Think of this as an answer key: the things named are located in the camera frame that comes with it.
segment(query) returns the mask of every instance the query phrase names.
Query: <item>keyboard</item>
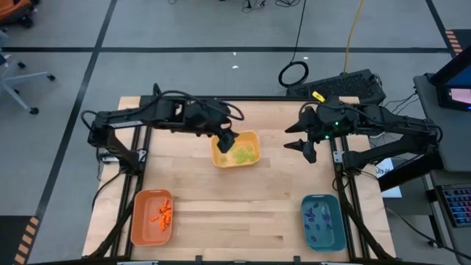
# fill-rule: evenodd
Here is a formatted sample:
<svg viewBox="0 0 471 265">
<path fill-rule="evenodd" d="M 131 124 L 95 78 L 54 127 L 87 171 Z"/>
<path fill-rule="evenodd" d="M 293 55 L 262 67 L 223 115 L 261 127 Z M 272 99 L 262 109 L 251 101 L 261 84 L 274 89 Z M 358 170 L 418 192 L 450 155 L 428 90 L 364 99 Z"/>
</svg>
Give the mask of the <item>keyboard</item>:
<svg viewBox="0 0 471 265">
<path fill-rule="evenodd" d="M 471 183 L 437 187 L 454 227 L 471 226 Z"/>
<path fill-rule="evenodd" d="M 378 104 L 386 97 L 379 84 L 370 79 L 370 70 L 361 70 L 337 77 L 321 79 L 288 88 L 286 96 L 314 99 L 312 93 L 317 91 L 323 97 L 357 96 L 361 103 Z"/>
</svg>

